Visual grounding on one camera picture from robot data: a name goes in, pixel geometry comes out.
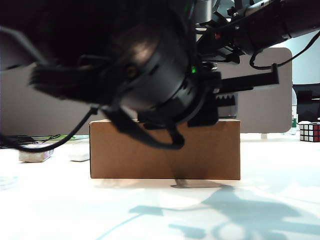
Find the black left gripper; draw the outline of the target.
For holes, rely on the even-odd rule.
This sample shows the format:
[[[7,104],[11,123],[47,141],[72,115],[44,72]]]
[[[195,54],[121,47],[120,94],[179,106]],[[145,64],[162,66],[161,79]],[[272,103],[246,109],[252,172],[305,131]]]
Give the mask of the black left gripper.
[[[278,65],[271,72],[224,78],[218,88],[207,91],[199,111],[187,122],[188,127],[213,126],[221,119],[238,115],[238,93],[265,89],[279,84]]]

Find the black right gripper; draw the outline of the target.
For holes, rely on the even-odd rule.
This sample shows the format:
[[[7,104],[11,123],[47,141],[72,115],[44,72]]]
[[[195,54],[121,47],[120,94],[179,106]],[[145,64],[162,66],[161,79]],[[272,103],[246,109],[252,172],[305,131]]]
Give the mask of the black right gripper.
[[[239,21],[244,19],[244,12],[235,12],[230,21],[222,14],[214,12],[211,19],[196,19],[197,55],[203,63],[239,63],[244,50],[236,39],[240,33]]]

